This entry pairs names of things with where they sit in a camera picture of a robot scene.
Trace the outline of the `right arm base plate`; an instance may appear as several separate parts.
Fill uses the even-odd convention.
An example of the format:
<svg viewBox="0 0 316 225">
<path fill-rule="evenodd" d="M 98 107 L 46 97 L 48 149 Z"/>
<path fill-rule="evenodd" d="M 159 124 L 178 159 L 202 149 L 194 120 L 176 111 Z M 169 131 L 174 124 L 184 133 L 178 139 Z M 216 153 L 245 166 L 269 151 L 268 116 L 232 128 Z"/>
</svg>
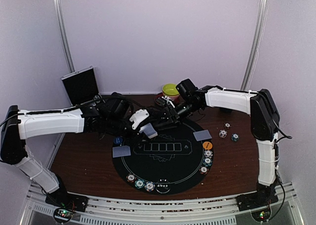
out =
<svg viewBox="0 0 316 225">
<path fill-rule="evenodd" d="M 259 195 L 257 192 L 249 194 L 241 194 L 236 197 L 237 206 L 239 211 L 252 210 L 263 206 L 268 206 L 268 203 L 278 202 L 278 196 L 272 195 L 269 198 L 265 198 Z"/>
</svg>

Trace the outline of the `aluminium poker case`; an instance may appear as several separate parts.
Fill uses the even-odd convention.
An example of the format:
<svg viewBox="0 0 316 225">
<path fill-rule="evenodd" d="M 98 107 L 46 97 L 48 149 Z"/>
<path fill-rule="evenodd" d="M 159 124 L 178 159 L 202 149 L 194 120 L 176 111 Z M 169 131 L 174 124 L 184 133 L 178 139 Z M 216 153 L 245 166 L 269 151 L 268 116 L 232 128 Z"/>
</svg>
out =
<svg viewBox="0 0 316 225">
<path fill-rule="evenodd" d="M 75 71 L 61 77 L 71 104 L 78 105 L 99 96 L 93 67 Z"/>
</svg>

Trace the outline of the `right aluminium corner post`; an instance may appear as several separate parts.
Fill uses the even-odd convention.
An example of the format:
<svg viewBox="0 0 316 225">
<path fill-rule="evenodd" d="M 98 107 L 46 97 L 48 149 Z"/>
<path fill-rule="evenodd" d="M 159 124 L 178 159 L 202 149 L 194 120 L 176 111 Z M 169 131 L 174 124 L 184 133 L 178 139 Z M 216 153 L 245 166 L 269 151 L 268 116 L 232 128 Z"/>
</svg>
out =
<svg viewBox="0 0 316 225">
<path fill-rule="evenodd" d="M 263 36 L 266 16 L 268 12 L 269 0 L 260 0 L 257 14 L 257 21 L 254 30 L 253 41 L 244 73 L 243 81 L 240 89 L 246 91 L 250 88 L 252 78 L 254 75 L 257 59 L 259 56 L 259 45 Z"/>
</svg>

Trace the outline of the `round black poker mat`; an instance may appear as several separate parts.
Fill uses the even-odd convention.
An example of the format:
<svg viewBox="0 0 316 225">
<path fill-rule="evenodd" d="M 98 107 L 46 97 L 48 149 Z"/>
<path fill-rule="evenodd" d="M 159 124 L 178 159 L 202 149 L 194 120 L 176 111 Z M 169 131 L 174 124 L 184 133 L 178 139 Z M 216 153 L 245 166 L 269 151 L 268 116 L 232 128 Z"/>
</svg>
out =
<svg viewBox="0 0 316 225">
<path fill-rule="evenodd" d="M 186 119 L 176 128 L 158 132 L 150 140 L 140 142 L 130 148 L 131 156 L 113 158 L 113 165 L 119 176 L 136 190 L 159 195 L 172 195 L 185 192 L 207 175 L 199 172 L 203 165 L 205 141 L 196 141 L 193 133 L 204 130 L 196 122 Z M 137 189 L 135 182 L 126 180 L 128 174 L 137 179 L 153 182 L 155 189 Z"/>
</svg>

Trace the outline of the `red plate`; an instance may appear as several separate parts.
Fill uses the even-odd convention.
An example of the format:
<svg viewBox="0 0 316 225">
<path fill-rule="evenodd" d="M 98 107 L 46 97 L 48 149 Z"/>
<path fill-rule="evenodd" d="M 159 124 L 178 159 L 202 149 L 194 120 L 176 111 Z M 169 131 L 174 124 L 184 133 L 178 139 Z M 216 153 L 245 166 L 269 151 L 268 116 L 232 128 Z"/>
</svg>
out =
<svg viewBox="0 0 316 225">
<path fill-rule="evenodd" d="M 167 96 L 163 92 L 157 94 L 154 99 L 155 105 L 158 107 L 166 107 L 171 105 L 178 105 L 180 103 L 179 95 Z"/>
</svg>

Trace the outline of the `green striped bowl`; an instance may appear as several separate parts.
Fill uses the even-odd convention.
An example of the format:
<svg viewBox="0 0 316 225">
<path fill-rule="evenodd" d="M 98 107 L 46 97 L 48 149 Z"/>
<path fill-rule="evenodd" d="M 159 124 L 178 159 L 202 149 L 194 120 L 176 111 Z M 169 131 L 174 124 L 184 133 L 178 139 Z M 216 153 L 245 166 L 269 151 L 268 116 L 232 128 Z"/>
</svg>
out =
<svg viewBox="0 0 316 225">
<path fill-rule="evenodd" d="M 180 95 L 178 90 L 176 89 L 176 84 L 173 84 L 173 83 L 165 84 L 162 87 L 162 93 L 164 96 L 167 96 L 170 98 L 177 98 Z"/>
</svg>

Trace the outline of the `orange round blind button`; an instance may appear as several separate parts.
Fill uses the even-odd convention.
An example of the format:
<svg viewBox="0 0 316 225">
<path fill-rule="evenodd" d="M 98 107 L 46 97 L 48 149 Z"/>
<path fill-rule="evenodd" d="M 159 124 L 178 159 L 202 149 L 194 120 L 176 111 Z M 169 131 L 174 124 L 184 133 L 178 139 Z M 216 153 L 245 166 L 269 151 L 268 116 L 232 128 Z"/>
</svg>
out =
<svg viewBox="0 0 316 225">
<path fill-rule="evenodd" d="M 205 150 L 211 150 L 213 148 L 213 144 L 210 141 L 205 141 L 202 144 Z"/>
</svg>

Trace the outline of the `brown chip stack front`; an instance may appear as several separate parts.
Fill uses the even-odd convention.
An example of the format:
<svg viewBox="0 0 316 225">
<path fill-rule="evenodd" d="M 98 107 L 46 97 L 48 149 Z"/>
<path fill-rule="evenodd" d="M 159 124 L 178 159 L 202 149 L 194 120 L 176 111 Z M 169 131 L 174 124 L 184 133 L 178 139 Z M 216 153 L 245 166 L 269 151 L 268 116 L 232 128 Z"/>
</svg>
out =
<svg viewBox="0 0 316 225">
<path fill-rule="evenodd" d="M 126 180 L 127 180 L 129 183 L 133 183 L 133 182 L 135 182 L 136 177 L 135 177 L 135 175 L 133 175 L 133 174 L 128 174 L 128 175 L 126 176 Z"/>
</svg>

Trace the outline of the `aluminium front rail frame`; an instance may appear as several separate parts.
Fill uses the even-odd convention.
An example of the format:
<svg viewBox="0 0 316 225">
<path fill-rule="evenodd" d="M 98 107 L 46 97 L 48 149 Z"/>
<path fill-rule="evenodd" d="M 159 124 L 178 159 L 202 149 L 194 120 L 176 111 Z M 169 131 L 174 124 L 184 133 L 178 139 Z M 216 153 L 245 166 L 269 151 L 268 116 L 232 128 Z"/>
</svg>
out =
<svg viewBox="0 0 316 225">
<path fill-rule="evenodd" d="M 258 225 L 263 210 L 272 211 L 269 225 L 304 225 L 300 201 L 292 183 L 276 187 L 279 201 L 241 211 L 236 195 L 191 200 L 123 200 L 89 196 L 84 212 L 71 225 Z"/>
</svg>

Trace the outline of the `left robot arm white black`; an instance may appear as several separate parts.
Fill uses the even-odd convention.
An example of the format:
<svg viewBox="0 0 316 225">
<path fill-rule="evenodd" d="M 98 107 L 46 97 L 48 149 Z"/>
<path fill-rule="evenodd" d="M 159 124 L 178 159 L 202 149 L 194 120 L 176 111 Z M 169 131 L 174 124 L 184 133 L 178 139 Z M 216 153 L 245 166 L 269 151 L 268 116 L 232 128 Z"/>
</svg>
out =
<svg viewBox="0 0 316 225">
<path fill-rule="evenodd" d="M 64 109 L 31 111 L 11 105 L 0 124 L 0 160 L 17 167 L 39 184 L 57 205 L 67 207 L 71 196 L 62 178 L 43 166 L 28 142 L 33 138 L 46 140 L 51 135 L 64 133 L 144 136 L 141 129 L 151 116 L 148 107 L 116 92 Z"/>
</svg>

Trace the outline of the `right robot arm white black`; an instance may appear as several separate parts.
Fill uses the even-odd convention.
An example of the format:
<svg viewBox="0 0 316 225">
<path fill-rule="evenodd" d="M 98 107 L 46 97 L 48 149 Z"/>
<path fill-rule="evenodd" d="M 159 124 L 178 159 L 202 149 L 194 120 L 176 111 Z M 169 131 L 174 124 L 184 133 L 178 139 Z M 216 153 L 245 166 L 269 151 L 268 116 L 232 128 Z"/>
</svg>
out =
<svg viewBox="0 0 316 225">
<path fill-rule="evenodd" d="M 176 86 L 183 102 L 175 105 L 166 96 L 159 96 L 156 104 L 163 107 L 163 125 L 170 126 L 206 107 L 239 111 L 250 116 L 251 133 L 259 153 L 259 175 L 256 192 L 248 200 L 258 206 L 268 203 L 277 183 L 278 135 L 280 116 L 274 100 L 267 89 L 254 92 L 229 90 L 218 85 L 197 88 L 190 79 Z"/>
</svg>

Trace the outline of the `left aluminium corner post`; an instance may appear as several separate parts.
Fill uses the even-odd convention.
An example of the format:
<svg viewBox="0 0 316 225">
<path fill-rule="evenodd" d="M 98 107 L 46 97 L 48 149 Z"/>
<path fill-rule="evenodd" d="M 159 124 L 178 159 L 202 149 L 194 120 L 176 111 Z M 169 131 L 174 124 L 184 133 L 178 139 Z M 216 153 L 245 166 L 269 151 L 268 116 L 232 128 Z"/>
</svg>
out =
<svg viewBox="0 0 316 225">
<path fill-rule="evenodd" d="M 63 46 L 67 66 L 68 66 L 69 72 L 73 73 L 75 71 L 75 68 L 74 68 L 73 59 L 72 59 L 72 55 L 71 55 L 71 51 L 70 51 L 70 47 L 69 47 L 69 43 L 67 39 L 61 0 L 53 0 L 53 3 L 55 7 L 58 25 L 59 25 L 59 31 L 60 31 L 60 36 L 62 40 L 62 46 Z"/>
</svg>

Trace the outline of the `aluminium corner post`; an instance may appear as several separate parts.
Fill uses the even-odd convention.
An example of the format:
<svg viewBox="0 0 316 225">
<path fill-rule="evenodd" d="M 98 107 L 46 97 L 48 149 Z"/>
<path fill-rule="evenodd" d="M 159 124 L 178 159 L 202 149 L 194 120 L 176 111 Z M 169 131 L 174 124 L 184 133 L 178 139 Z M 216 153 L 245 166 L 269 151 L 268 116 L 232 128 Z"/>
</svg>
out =
<svg viewBox="0 0 316 225">
<path fill-rule="evenodd" d="M 67 39 L 61 0 L 53 0 L 53 3 L 55 7 L 58 25 L 59 25 L 59 31 L 60 31 L 60 36 L 62 40 L 62 46 L 63 46 L 67 66 L 68 66 L 69 72 L 73 73 L 75 71 L 75 68 L 74 68 L 73 59 L 72 59 L 72 55 L 71 55 L 71 51 L 70 51 L 70 47 L 69 47 L 69 43 Z"/>
<path fill-rule="evenodd" d="M 268 12 L 269 0 L 260 0 L 257 14 L 257 21 L 254 30 L 253 41 L 244 73 L 243 81 L 240 89 L 246 91 L 250 88 L 252 78 L 254 75 L 257 59 L 259 56 L 259 45 L 263 36 L 266 16 Z"/>
</svg>

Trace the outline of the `dark blue mug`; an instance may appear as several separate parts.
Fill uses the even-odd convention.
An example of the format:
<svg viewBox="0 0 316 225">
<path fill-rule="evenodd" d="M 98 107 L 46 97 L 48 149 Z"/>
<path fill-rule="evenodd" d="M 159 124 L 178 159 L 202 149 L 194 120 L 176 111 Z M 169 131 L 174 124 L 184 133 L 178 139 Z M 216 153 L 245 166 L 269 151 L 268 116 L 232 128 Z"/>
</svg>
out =
<svg viewBox="0 0 316 225">
<path fill-rule="evenodd" d="M 220 111 L 223 113 L 231 113 L 233 110 L 227 108 L 220 108 Z"/>
</svg>

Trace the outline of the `blue round blind button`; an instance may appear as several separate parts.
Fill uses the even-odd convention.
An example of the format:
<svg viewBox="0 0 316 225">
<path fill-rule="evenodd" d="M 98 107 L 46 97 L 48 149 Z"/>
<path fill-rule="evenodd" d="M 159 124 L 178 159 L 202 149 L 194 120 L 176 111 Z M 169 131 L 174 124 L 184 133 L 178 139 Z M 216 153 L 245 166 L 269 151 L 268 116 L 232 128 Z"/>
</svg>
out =
<svg viewBox="0 0 316 225">
<path fill-rule="evenodd" d="M 115 137 L 115 138 L 113 139 L 113 143 L 114 143 L 115 145 L 121 145 L 121 144 L 123 143 L 123 137 Z"/>
</svg>

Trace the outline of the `white blue chip stack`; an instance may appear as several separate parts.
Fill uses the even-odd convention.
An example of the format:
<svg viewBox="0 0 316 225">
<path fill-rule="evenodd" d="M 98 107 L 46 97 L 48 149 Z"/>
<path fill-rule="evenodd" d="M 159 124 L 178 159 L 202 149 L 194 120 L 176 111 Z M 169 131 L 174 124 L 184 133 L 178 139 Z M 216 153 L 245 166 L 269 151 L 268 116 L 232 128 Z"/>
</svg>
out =
<svg viewBox="0 0 316 225">
<path fill-rule="evenodd" d="M 227 135 L 228 135 L 228 132 L 227 132 L 226 130 L 223 129 L 223 130 L 220 130 L 220 131 L 219 131 L 219 137 L 220 137 L 220 138 L 223 138 L 223 139 L 224 139 L 224 138 L 227 137 Z"/>
</svg>

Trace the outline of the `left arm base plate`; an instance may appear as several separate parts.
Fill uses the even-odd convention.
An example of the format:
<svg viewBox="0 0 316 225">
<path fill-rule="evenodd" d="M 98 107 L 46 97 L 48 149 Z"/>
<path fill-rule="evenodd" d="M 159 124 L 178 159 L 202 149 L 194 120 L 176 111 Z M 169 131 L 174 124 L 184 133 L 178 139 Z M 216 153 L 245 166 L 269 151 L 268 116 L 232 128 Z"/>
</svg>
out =
<svg viewBox="0 0 316 225">
<path fill-rule="evenodd" d="M 68 192 L 53 192 L 46 195 L 45 202 L 67 210 L 85 212 L 88 204 L 88 197 Z"/>
</svg>

